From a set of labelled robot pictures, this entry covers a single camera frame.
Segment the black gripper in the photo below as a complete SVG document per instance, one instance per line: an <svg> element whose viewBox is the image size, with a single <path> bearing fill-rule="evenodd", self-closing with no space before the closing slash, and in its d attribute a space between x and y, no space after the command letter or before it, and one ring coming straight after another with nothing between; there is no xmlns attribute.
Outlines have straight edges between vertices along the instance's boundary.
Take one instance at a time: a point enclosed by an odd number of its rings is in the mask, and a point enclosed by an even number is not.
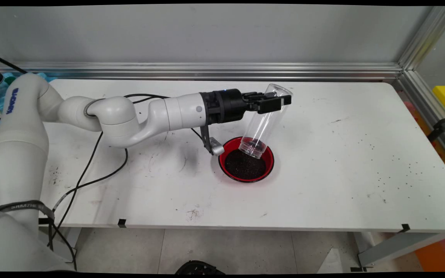
<svg viewBox="0 0 445 278"><path fill-rule="evenodd" d="M199 94L205 108L205 125L239 121L247 110L258 114L280 111L282 106L292 103L291 95L279 97L273 93L258 92L242 94L237 89L215 90Z"/></svg>

